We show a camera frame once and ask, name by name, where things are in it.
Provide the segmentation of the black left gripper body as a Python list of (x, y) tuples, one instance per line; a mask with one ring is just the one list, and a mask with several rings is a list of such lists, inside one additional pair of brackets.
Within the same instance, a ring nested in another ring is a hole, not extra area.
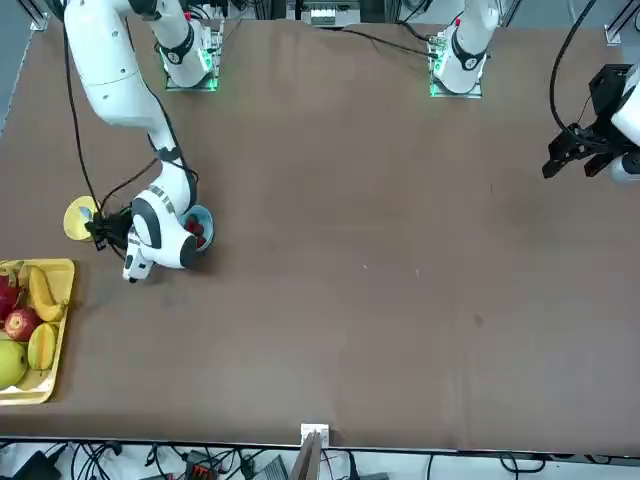
[(631, 70), (631, 64), (606, 64), (589, 82), (596, 115), (590, 126), (593, 132), (605, 132), (609, 129), (611, 117), (618, 111), (625, 98), (625, 85)]

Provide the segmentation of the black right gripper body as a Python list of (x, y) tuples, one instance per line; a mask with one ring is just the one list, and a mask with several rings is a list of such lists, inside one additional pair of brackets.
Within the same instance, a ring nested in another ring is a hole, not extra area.
[(103, 217), (103, 232), (108, 243), (118, 249), (126, 249), (128, 234), (132, 226), (132, 211), (130, 207), (123, 207), (116, 213)]

